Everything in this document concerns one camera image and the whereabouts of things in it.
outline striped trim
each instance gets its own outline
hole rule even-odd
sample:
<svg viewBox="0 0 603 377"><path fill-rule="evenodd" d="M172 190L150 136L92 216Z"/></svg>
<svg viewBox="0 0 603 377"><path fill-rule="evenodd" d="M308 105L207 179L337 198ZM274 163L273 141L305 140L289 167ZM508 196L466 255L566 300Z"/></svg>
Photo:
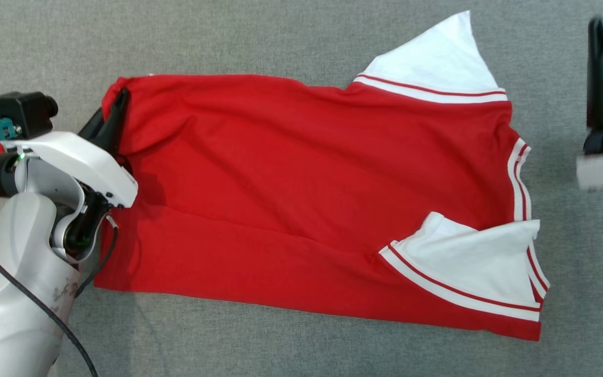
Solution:
<svg viewBox="0 0 603 377"><path fill-rule="evenodd" d="M513 188L513 220L522 221L529 220L532 217L532 206L531 198L527 187L522 183L520 179L520 172L522 165L527 159L527 155L531 148L522 140L518 139L513 146L509 160L507 162L507 170L509 174L509 180ZM541 298L546 296L548 288L550 288L550 282L543 275L541 265L537 260L536 253L534 253L534 244L530 244L527 248L527 258L529 259L529 267L527 268L529 279L532 281L532 285L537 290L537 293Z"/></svg>
<svg viewBox="0 0 603 377"><path fill-rule="evenodd" d="M527 306L514 305L490 300L455 289L420 272L419 269L402 257L392 244L383 248L380 251L380 255L388 262L388 264L395 268L397 272L404 275L414 284L450 303L477 311L505 315L507 317L533 321L539 320L539 311L541 310L541 304L539 303L534 302Z"/></svg>
<svg viewBox="0 0 603 377"><path fill-rule="evenodd" d="M436 88L400 83L390 78L377 77L364 73L359 74L353 82L373 86L391 93L436 103L486 103L509 100L506 91L502 88L496 88L495 90L488 92L475 93L447 92Z"/></svg>

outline cable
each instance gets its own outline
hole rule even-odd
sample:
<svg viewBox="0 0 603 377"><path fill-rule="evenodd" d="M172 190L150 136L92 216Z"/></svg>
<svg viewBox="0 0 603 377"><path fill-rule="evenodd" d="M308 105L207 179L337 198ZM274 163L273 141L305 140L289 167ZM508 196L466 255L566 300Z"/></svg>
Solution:
<svg viewBox="0 0 603 377"><path fill-rule="evenodd" d="M99 271L101 271L101 269L104 267L106 262L108 262L108 258L110 258L110 254L113 253L113 249L115 249L115 242L118 240L118 225L115 224L115 220L113 220L113 218L110 215L106 215L106 220L108 220L108 222L110 222L110 226L113 229L113 238L110 241L110 246L108 247L108 251L107 251L106 255L104 256L104 259L102 259L99 262L99 265L94 269L93 272L91 272L90 276L88 276L87 279L85 279L85 281L82 282L81 286L79 286L79 289L76 290L76 294L74 295L74 298L78 298L81 295L81 293L83 292L83 290L86 289L86 287L88 285L90 285L90 283L94 280L94 277L99 273Z"/></svg>
<svg viewBox="0 0 603 377"><path fill-rule="evenodd" d="M88 369L90 370L92 376L99 377L98 374L96 374L96 369L94 368L94 364L92 363L90 355L88 355L85 348L83 348L81 342L79 342L74 333L71 332L69 327L64 324L60 317L58 317L57 314L53 313L53 311L50 310L50 308L48 308L46 304L44 304L38 297L36 297L34 293L29 291L29 289L26 289L25 286L22 285L19 281L17 281L15 277L9 274L9 272L2 265L0 265L0 274L2 274L3 277L5 277L12 285L14 285L15 288L19 289L20 292L24 293L27 298L32 300L36 304L36 306L39 306L41 310L43 310L43 312L48 315L48 317L50 317L50 319L52 319L53 322L55 322L55 324L60 327L60 329L62 329L62 331L66 334L67 338L69 338L71 343L74 343L76 349L79 351L79 353L81 353L81 356L83 357L83 360L85 360L85 363L88 365Z"/></svg>

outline black cable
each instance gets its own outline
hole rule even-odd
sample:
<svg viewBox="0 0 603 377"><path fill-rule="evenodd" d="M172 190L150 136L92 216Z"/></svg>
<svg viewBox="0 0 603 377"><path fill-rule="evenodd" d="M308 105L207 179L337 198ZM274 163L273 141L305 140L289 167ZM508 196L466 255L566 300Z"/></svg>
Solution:
<svg viewBox="0 0 603 377"><path fill-rule="evenodd" d="M74 343L74 346L76 346L77 350L81 353L81 356L83 357L83 360L85 360L85 363L88 365L88 369L90 369L90 373L92 374L92 376L98 377L90 355L88 355L87 351L83 348L81 342L79 342L74 333L71 332L69 327L64 324L60 317L58 317L57 314L53 313L53 311L50 310L50 308L48 308L46 304L44 304L38 297L36 297L34 293L29 291L29 289L26 289L25 286L22 285L19 281L17 281L15 277L9 274L9 272L2 265L0 265L0 274L2 274L3 277L5 277L12 285L14 285L15 288L19 289L20 292L24 293L27 298L32 300L36 304L36 306L39 306L41 310L43 310L43 312L48 315L48 317L50 317L50 319L52 319L53 322L55 322L55 324L60 327L60 329L62 329L62 331L66 334L67 338L69 338L71 343Z"/></svg>
<svg viewBox="0 0 603 377"><path fill-rule="evenodd" d="M118 225L115 225L115 222L110 216L107 216L106 219L108 220L108 222L110 222L110 226L113 227L113 238L110 241L110 246L108 247L108 251L104 256L104 259L99 262L99 265L94 269L93 272L91 272L90 276L88 276L88 279L85 279L85 281L82 282L81 286L79 286L79 289L76 290L76 294L74 295L75 298L78 298L83 292L83 290L86 289L88 285L90 285L90 283L94 280L94 277L99 273L99 271L101 271L106 262L108 262L110 254L113 253L113 249L115 249L115 242L118 240Z"/></svg>

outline gray fabric surface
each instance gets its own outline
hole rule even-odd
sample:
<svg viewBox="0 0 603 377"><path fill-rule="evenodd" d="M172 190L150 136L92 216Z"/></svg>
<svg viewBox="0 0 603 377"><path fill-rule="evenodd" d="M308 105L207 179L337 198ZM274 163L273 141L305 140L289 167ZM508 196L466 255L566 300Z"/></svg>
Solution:
<svg viewBox="0 0 603 377"><path fill-rule="evenodd" d="M603 193L579 191L574 173L599 0L0 0L0 93L52 95L57 127L77 130L119 75L253 72L345 86L465 9L533 148L523 179L552 284L541 342L89 289L70 325L101 375L603 375ZM88 375L69 342L52 375Z"/></svg>

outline red and white shirt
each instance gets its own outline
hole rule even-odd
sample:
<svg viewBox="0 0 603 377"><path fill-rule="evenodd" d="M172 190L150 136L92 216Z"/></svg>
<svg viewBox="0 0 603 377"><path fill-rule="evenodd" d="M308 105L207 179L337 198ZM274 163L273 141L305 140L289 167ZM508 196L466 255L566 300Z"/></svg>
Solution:
<svg viewBox="0 0 603 377"><path fill-rule="evenodd" d="M124 87L139 196L97 286L539 339L529 147L469 12L345 89L121 78L105 112Z"/></svg>

